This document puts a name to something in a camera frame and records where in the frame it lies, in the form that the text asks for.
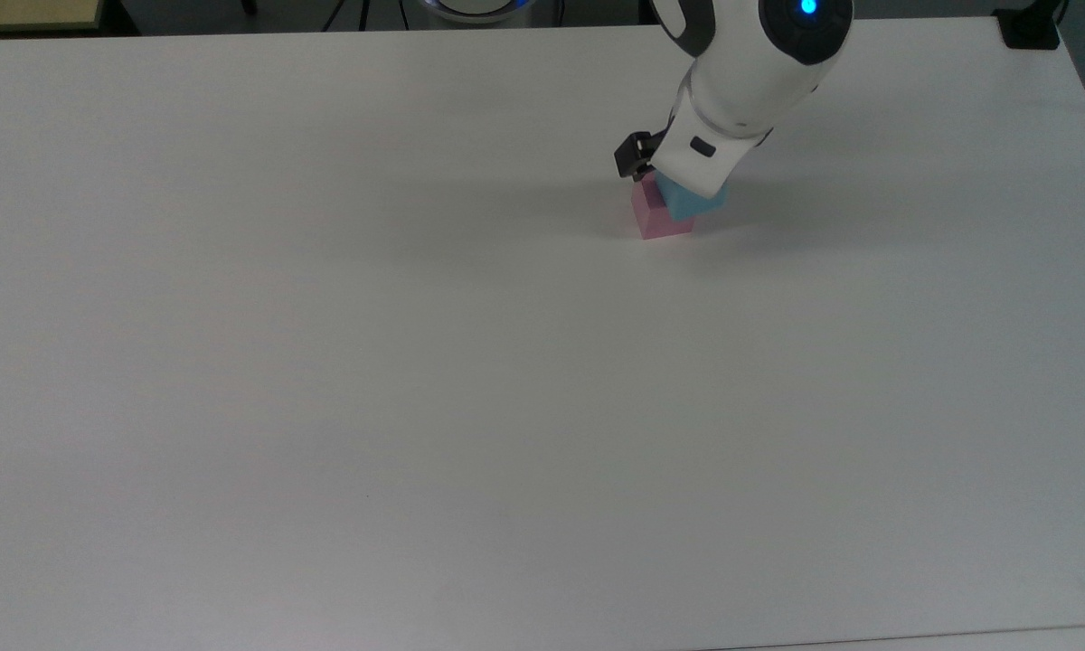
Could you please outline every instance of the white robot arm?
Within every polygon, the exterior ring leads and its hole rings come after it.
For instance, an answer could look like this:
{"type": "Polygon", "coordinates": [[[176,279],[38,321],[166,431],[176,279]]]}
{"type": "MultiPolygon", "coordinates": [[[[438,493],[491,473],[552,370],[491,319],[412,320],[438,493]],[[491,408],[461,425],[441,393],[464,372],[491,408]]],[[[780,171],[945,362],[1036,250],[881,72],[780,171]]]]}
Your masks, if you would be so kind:
{"type": "Polygon", "coordinates": [[[662,132],[615,152],[621,177],[651,170],[715,197],[745,153],[806,98],[844,48],[853,0],[653,0],[659,22],[695,58],[662,132]]]}

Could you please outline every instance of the table surface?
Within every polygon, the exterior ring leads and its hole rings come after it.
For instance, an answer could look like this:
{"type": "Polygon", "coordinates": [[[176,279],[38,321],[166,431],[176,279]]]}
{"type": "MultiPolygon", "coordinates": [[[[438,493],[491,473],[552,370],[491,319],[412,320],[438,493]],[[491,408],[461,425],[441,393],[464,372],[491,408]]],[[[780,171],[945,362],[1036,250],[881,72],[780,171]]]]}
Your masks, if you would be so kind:
{"type": "Polygon", "coordinates": [[[1085,94],[860,21],[697,233],[659,28],[0,41],[0,650],[1085,625],[1085,94]]]}
{"type": "Polygon", "coordinates": [[[0,29],[95,28],[103,0],[0,0],[0,29]]]}

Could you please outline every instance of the gray floor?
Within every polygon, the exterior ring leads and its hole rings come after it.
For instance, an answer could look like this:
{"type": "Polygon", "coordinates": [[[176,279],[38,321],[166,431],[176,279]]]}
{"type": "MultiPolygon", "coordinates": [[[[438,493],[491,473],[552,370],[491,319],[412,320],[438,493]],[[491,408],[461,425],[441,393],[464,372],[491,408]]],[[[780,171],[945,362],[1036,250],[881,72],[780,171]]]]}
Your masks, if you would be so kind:
{"type": "MultiPolygon", "coordinates": [[[[257,0],[260,12],[246,16],[240,0],[123,0],[141,34],[232,34],[258,31],[318,31],[331,17],[337,0],[257,0]]],[[[418,0],[405,0],[411,29],[423,28],[418,0]]],[[[554,3],[538,0],[534,22],[550,25],[554,3]]],[[[856,0],[861,18],[987,16],[996,8],[1022,8],[1029,0],[856,0]]],[[[634,25],[637,0],[566,0],[564,25],[634,25]]],[[[331,31],[356,31],[361,0],[344,0],[331,31]]],[[[403,29],[398,0],[371,0],[369,30],[403,29]]],[[[1071,0],[1060,26],[1085,85],[1085,0],[1071,0]]]]}

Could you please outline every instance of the black object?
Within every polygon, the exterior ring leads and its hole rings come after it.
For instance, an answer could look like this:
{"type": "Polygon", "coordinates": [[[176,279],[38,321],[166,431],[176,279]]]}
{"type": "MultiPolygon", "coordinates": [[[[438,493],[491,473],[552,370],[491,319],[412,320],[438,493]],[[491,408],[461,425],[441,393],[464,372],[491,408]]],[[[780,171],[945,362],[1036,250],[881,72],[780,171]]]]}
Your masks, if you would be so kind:
{"type": "Polygon", "coordinates": [[[691,149],[707,157],[715,155],[715,144],[709,143],[707,140],[703,140],[699,136],[691,138],[691,149]]]}
{"type": "Polygon", "coordinates": [[[654,8],[651,0],[638,0],[638,24],[659,25],[660,18],[654,16],[654,8]]]}
{"type": "Polygon", "coordinates": [[[712,44],[712,40],[715,40],[715,8],[712,0],[679,0],[679,9],[687,21],[682,34],[676,36],[667,31],[667,25],[663,24],[662,20],[659,24],[663,25],[663,31],[666,31],[671,40],[675,41],[684,52],[691,54],[692,58],[699,58],[712,44]]]}
{"type": "Polygon", "coordinates": [[[1064,9],[1069,0],[1037,0],[1029,8],[997,9],[993,12],[1000,24],[1000,37],[1005,44],[1013,50],[1056,50],[1061,43],[1061,37],[1056,26],[1064,17],[1064,9]],[[1060,18],[1052,20],[1052,14],[1060,10],[1060,18]]]}
{"type": "Polygon", "coordinates": [[[848,37],[852,0],[761,0],[763,33],[806,66],[834,58],[848,37]]]}
{"type": "Polygon", "coordinates": [[[651,156],[654,156],[654,150],[663,143],[666,133],[664,128],[654,135],[650,131],[636,131],[626,137],[615,150],[615,168],[618,169],[618,177],[631,177],[637,182],[641,181],[643,175],[654,169],[651,166],[651,156]]]}

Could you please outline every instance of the blue block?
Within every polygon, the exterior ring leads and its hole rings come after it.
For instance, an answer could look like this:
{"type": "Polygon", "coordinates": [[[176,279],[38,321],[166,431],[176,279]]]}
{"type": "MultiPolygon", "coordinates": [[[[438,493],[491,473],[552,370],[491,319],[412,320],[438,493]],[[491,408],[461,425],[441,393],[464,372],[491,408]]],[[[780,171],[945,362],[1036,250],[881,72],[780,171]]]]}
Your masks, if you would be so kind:
{"type": "Polygon", "coordinates": [[[728,201],[727,186],[724,186],[715,197],[704,199],[663,176],[660,170],[654,170],[654,184],[659,186],[659,193],[663,194],[663,203],[667,204],[672,221],[682,221],[695,215],[703,215],[704,212],[716,209],[728,201]]]}

